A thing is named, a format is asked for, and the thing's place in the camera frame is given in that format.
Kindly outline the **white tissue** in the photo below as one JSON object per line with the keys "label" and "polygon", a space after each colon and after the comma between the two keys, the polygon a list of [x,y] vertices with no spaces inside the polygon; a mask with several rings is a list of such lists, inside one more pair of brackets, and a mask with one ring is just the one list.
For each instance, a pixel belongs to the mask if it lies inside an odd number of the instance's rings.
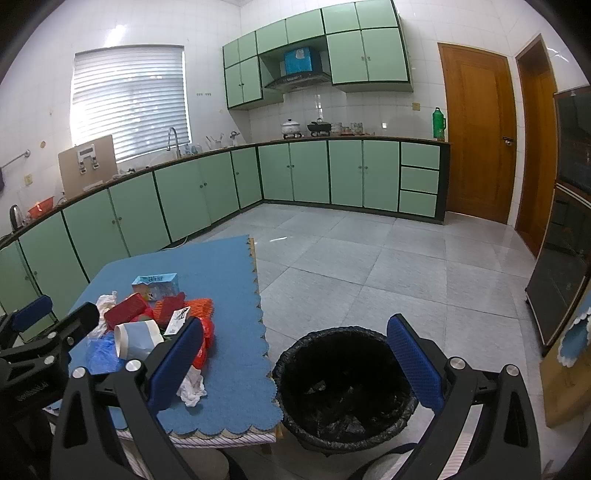
{"label": "white tissue", "polygon": [[201,375],[199,369],[193,366],[189,367],[177,389],[176,395],[187,408],[197,406],[199,400],[207,395],[204,386],[204,376]]}
{"label": "white tissue", "polygon": [[109,327],[105,319],[105,314],[115,307],[117,304],[117,292],[112,291],[110,294],[100,295],[95,302],[99,313],[99,320],[97,326],[88,334],[89,338],[101,338],[106,334]]}

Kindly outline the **red gift envelope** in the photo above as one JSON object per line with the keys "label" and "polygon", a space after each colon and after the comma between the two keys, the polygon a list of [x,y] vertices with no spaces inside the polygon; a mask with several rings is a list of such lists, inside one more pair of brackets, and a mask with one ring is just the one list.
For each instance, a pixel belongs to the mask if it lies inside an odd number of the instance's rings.
{"label": "red gift envelope", "polygon": [[104,313],[105,322],[110,330],[117,325],[134,321],[145,313],[149,305],[139,293],[134,293]]}

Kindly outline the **white paper cup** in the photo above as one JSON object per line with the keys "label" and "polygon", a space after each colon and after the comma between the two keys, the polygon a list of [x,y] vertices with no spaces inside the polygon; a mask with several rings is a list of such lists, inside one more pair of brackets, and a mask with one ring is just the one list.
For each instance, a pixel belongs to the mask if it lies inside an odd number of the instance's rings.
{"label": "white paper cup", "polygon": [[121,360],[143,361],[163,341],[154,320],[121,323],[114,328],[115,352]]}

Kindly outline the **light blue milk carton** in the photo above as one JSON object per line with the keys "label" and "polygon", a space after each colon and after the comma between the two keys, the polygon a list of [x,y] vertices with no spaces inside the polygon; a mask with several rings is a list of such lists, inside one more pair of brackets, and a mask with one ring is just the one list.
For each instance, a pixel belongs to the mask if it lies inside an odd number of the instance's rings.
{"label": "light blue milk carton", "polygon": [[134,293],[147,302],[155,302],[180,293],[176,273],[137,276],[131,283]]}

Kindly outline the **white printed paper package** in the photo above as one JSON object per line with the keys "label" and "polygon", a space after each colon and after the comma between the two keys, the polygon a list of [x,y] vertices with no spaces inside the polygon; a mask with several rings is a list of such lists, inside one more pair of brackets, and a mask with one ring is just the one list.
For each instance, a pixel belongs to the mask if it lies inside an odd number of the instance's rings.
{"label": "white printed paper package", "polygon": [[176,335],[190,314],[190,307],[174,310],[164,331],[164,336]]}

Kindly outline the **red plastic bag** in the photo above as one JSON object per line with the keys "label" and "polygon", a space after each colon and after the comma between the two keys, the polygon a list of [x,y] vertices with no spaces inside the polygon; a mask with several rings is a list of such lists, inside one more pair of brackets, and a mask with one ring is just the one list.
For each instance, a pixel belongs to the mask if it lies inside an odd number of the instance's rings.
{"label": "red plastic bag", "polygon": [[197,355],[194,357],[192,366],[197,370],[202,370],[205,366],[208,350],[214,342],[214,323],[208,317],[200,318],[202,329],[204,329],[204,339]]}

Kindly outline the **orange foam fruit net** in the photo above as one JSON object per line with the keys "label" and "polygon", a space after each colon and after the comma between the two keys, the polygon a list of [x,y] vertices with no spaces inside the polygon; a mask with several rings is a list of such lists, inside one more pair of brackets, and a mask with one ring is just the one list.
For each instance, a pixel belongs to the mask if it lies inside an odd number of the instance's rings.
{"label": "orange foam fruit net", "polygon": [[213,302],[208,298],[185,300],[184,306],[189,308],[190,316],[200,320],[211,320],[213,314]]}

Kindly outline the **dark red scouring pad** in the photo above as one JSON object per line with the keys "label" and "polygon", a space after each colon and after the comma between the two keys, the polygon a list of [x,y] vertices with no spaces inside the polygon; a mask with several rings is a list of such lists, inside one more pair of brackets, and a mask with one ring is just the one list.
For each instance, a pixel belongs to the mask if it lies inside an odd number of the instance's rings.
{"label": "dark red scouring pad", "polygon": [[154,320],[159,327],[164,328],[168,325],[172,314],[176,310],[184,308],[185,294],[180,292],[175,296],[166,296],[159,300],[152,307]]}

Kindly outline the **steel electric kettle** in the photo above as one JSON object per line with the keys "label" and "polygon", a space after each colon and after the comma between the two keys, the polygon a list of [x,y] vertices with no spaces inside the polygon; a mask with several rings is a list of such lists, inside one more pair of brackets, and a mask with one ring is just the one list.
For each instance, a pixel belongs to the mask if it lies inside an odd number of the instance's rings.
{"label": "steel electric kettle", "polygon": [[9,220],[13,232],[17,232],[25,226],[25,217],[18,205],[13,204],[9,208]]}

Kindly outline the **brown cardboard box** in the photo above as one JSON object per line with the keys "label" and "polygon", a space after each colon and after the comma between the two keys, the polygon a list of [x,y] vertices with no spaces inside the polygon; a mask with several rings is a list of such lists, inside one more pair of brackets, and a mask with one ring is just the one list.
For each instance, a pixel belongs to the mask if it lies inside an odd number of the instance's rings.
{"label": "brown cardboard box", "polygon": [[111,135],[74,146],[58,154],[63,192],[68,200],[111,181],[117,174]]}

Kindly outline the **white window blinds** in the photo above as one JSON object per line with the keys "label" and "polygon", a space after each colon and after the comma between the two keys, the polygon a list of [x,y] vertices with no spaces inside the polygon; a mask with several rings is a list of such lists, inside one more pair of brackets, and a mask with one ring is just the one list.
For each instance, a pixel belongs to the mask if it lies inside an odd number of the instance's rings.
{"label": "white window blinds", "polygon": [[184,48],[131,45],[77,53],[69,124],[72,143],[111,135],[115,160],[166,149],[169,127],[191,142]]}

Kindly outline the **white cooking pot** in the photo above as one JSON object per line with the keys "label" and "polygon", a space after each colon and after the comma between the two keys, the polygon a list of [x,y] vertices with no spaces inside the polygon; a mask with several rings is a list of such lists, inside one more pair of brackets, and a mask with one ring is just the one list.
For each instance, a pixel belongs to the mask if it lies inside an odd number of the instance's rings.
{"label": "white cooking pot", "polygon": [[301,124],[293,119],[287,119],[287,121],[283,122],[280,126],[280,130],[283,139],[303,137],[303,133],[301,133]]}

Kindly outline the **black range hood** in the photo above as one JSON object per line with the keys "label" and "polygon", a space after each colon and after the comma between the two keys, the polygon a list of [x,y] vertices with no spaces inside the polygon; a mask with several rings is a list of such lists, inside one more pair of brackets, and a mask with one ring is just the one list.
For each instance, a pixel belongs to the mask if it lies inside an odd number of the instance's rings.
{"label": "black range hood", "polygon": [[322,71],[304,71],[273,78],[269,82],[264,83],[263,88],[288,93],[323,83],[332,83],[332,77],[328,73]]}

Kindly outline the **blue box on hood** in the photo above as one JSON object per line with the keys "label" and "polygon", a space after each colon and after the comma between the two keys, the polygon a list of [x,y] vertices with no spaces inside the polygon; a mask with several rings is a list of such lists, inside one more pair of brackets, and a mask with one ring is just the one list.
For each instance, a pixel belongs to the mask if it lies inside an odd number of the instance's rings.
{"label": "blue box on hood", "polygon": [[287,75],[322,72],[321,56],[315,48],[301,47],[287,51],[283,62]]}

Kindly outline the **wall towel bar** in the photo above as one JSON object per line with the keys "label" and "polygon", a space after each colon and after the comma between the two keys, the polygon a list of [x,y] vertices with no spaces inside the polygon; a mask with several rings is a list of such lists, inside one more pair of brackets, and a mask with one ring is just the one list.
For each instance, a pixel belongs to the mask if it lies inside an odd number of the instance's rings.
{"label": "wall towel bar", "polygon": [[17,155],[16,157],[12,158],[11,160],[9,160],[8,162],[4,163],[3,165],[0,166],[1,169],[7,168],[8,166],[10,166],[11,164],[13,164],[14,162],[23,159],[23,158],[29,158],[31,155],[31,150],[26,149],[23,153]]}

